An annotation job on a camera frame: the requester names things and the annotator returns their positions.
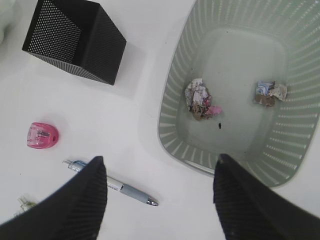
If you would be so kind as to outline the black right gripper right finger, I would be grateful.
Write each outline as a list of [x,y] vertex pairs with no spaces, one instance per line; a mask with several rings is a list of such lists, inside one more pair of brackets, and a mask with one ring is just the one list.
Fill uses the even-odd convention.
[[281,197],[220,154],[213,203],[227,240],[318,240],[320,219]]

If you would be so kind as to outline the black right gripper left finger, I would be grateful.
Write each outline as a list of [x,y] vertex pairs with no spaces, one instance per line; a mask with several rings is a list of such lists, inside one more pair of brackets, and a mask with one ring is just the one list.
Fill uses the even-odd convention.
[[102,156],[94,157],[59,190],[1,224],[2,240],[95,240],[108,199]]

